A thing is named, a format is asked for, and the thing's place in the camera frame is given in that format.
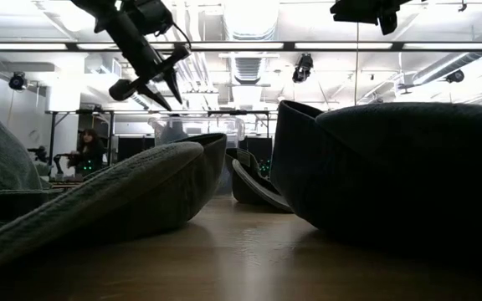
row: wooden table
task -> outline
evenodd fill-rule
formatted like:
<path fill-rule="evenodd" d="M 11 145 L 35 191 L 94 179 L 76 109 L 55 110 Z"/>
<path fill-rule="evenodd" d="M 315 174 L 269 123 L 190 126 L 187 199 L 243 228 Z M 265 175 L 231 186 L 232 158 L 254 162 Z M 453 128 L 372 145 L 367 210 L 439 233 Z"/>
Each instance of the wooden table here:
<path fill-rule="evenodd" d="M 0 270 L 0 300 L 482 300 L 482 275 L 332 242 L 295 215 L 212 200 L 186 227 Z"/>

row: hat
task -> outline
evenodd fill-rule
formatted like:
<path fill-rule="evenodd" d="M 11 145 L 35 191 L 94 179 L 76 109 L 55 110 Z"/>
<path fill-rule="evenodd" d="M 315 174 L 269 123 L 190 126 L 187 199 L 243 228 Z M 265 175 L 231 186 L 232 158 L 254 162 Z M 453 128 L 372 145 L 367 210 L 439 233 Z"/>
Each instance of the hat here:
<path fill-rule="evenodd" d="M 282 101 L 271 181 L 337 237 L 482 247 L 482 106 Z"/>
<path fill-rule="evenodd" d="M 233 197 L 242 204 L 271 205 L 292 212 L 273 184 L 259 173 L 256 157 L 242 149 L 226 150 L 226 167 L 232 174 Z"/>
<path fill-rule="evenodd" d="M 119 242 L 180 227 L 211 198 L 226 136 L 146 150 L 69 190 L 43 191 L 32 161 L 0 123 L 0 266 L 60 240 Z"/>

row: clear plastic bin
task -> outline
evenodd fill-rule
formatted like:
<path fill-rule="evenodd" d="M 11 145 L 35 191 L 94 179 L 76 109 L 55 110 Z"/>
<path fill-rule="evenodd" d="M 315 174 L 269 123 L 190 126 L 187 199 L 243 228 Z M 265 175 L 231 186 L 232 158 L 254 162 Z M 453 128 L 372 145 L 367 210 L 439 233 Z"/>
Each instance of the clear plastic bin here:
<path fill-rule="evenodd" d="M 161 117 L 149 119 L 155 132 L 156 145 L 164 145 L 195 135 L 224 133 L 228 137 L 226 147 L 238 147 L 245 137 L 244 121 L 235 117 Z M 232 194 L 232 177 L 226 165 L 219 182 L 217 195 Z"/>

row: woman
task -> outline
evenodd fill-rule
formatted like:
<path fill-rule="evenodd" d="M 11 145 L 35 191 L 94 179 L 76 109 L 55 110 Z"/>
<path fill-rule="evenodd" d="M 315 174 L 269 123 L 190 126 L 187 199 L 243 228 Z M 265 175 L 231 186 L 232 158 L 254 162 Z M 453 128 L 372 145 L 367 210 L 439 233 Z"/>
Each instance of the woman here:
<path fill-rule="evenodd" d="M 104 154 L 104 144 L 96 131 L 84 130 L 79 138 L 77 151 L 72 151 L 73 156 L 70 157 L 68 167 L 75 166 L 76 174 L 86 176 L 102 168 Z"/>

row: long dark hair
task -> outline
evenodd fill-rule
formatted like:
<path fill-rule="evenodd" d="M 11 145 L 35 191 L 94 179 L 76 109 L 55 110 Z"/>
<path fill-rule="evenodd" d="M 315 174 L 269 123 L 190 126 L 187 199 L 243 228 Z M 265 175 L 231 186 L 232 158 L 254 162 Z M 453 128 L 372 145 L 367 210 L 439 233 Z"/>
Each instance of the long dark hair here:
<path fill-rule="evenodd" d="M 92 141 L 90 143 L 85 143 L 85 141 L 83 140 L 83 136 L 85 135 L 92 136 Z M 96 131 L 92 129 L 87 129 L 81 132 L 81 135 L 79 136 L 79 144 L 77 145 L 77 151 L 83 153 L 85 146 L 87 146 L 87 151 L 89 152 L 105 152 L 104 144 L 103 142 L 101 142 L 98 133 L 96 133 Z"/>

